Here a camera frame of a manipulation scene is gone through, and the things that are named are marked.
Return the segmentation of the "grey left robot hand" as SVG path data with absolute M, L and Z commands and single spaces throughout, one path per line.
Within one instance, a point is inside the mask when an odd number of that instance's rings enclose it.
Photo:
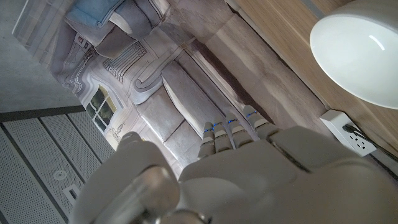
M 135 132 L 89 178 L 70 223 L 396 223 L 397 187 L 342 144 L 281 130 L 252 106 L 206 123 L 198 160 L 176 177 Z

